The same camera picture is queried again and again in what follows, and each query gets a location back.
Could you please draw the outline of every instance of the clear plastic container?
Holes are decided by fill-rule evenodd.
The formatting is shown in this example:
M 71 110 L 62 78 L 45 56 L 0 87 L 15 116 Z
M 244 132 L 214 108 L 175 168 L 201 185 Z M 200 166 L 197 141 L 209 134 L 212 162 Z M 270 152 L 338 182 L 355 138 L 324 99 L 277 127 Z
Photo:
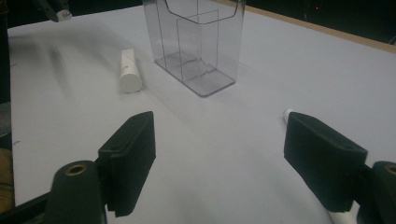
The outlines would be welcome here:
M 200 96 L 235 83 L 246 0 L 143 0 L 155 63 Z

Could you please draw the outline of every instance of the white plastic cap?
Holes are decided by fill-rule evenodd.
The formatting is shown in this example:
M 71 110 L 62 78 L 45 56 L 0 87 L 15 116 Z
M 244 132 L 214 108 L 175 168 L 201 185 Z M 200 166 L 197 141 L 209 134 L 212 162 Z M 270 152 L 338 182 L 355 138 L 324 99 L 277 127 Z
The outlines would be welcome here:
M 288 120 L 289 120 L 289 114 L 291 113 L 291 112 L 293 112 L 293 110 L 292 109 L 286 109 L 284 112 L 283 112 L 283 120 L 285 120 L 285 123 L 286 124 L 288 124 Z
M 56 16 L 59 21 L 70 21 L 72 19 L 72 13 L 67 9 L 57 12 Z

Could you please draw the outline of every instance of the dark background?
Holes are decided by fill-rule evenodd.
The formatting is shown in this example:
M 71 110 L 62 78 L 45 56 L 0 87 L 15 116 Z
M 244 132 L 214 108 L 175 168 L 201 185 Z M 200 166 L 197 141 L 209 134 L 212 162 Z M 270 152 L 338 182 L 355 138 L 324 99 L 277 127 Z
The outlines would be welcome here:
M 73 16 L 141 4 L 141 0 L 69 0 Z M 384 43 L 396 36 L 396 0 L 247 0 L 247 4 Z M 8 27 L 47 20 L 32 0 L 8 0 L 8 7 Z

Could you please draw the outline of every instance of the transparent acrylic box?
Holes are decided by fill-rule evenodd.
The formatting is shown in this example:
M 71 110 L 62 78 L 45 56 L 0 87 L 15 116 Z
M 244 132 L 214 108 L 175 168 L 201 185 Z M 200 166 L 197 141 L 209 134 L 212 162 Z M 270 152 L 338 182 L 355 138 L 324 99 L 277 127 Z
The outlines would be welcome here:
M 235 83 L 246 0 L 143 0 L 155 63 L 200 96 Z

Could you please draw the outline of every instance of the white cylinder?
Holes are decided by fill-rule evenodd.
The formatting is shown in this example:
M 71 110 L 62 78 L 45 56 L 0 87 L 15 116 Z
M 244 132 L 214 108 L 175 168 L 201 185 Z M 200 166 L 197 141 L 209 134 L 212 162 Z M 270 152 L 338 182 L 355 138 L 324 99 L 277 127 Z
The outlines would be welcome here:
M 64 9 L 56 13 L 58 21 L 70 21 L 72 19 L 72 13 L 69 10 Z
M 121 53 L 120 89 L 123 92 L 137 92 L 142 88 L 142 79 L 134 60 L 134 50 L 126 49 Z
M 286 124 L 288 124 L 288 120 L 289 120 L 289 114 L 291 113 L 291 112 L 293 112 L 293 110 L 292 109 L 286 109 L 284 112 L 283 112 L 283 120 L 285 120 L 285 123 Z

